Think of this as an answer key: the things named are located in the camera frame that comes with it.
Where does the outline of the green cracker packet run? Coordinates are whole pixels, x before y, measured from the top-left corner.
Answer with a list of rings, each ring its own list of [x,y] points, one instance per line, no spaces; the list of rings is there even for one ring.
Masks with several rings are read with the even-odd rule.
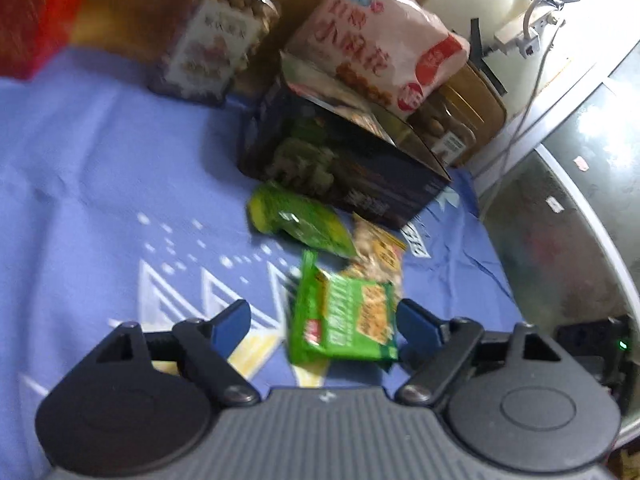
[[[395,362],[395,291],[390,283],[326,272],[317,254],[303,252],[288,329],[288,359]]]

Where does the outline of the yellow nut snack packet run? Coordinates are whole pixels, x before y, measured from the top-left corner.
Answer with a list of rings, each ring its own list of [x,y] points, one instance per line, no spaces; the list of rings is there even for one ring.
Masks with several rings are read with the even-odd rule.
[[[356,256],[341,272],[348,278],[362,278],[393,286],[395,304],[402,299],[402,260],[407,246],[376,224],[352,215],[352,244]]]

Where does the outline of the dark green snack packet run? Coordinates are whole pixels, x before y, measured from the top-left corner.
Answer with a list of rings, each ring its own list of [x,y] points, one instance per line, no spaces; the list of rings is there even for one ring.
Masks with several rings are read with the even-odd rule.
[[[304,245],[351,259],[356,249],[349,230],[329,206],[267,182],[254,189],[248,216],[262,234],[286,233]]]

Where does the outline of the blue patterned tablecloth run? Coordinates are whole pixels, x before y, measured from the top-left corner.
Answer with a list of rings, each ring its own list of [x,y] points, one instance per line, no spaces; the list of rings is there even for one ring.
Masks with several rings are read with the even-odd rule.
[[[243,298],[250,338],[233,363],[272,386],[383,386],[398,366],[294,370],[284,348],[304,246],[257,233],[255,181],[236,166],[245,108],[149,92],[144,69],[70,49],[1,83],[1,474],[38,479],[42,398],[111,329],[168,330]]]

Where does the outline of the dark open snack box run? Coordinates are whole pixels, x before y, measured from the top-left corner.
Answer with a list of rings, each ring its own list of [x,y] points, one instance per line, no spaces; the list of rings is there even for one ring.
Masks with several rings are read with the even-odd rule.
[[[451,182],[406,122],[288,52],[242,134],[239,168],[392,229]]]

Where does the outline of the right nut jar gold lid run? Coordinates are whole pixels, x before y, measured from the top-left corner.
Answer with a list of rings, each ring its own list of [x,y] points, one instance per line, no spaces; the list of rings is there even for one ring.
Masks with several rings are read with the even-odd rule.
[[[490,141],[488,123],[450,84],[435,90],[409,125],[447,167],[460,167]]]

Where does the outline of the nut jar gold lid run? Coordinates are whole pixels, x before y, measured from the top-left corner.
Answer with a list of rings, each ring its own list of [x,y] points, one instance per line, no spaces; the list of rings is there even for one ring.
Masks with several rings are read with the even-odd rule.
[[[490,141],[488,123],[450,84],[435,90],[409,125],[447,167],[460,167]]]
[[[222,104],[278,24],[281,8],[282,0],[188,0],[149,89],[183,101]]]

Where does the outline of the brown wooden board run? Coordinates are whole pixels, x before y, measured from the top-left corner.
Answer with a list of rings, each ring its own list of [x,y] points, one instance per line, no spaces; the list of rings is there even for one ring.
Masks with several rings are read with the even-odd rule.
[[[462,166],[487,146],[506,124],[506,108],[494,87],[470,63],[447,81],[450,102],[474,131],[475,144],[456,162]]]

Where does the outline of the pink twisted dough snack bag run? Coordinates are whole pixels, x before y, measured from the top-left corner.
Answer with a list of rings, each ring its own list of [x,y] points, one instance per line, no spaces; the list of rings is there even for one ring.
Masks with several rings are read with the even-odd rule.
[[[322,0],[286,50],[406,119],[465,66],[470,45],[416,0]]]

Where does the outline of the white power strip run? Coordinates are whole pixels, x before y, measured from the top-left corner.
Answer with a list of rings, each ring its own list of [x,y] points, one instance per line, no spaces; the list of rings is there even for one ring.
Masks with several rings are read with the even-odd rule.
[[[552,6],[536,6],[531,14],[523,12],[495,32],[495,44],[504,54],[517,50],[522,58],[530,58],[540,49],[544,29],[556,24]]]

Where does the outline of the left nut jar gold lid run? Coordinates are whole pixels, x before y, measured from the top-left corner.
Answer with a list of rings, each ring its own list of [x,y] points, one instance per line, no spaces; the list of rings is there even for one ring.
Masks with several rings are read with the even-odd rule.
[[[149,89],[183,101],[222,104],[278,24],[281,8],[282,0],[188,0]]]

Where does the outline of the red gift box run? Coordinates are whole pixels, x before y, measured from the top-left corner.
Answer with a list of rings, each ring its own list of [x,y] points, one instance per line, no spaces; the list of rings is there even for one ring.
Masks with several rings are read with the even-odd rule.
[[[29,80],[68,44],[82,0],[1,0],[1,75]]]

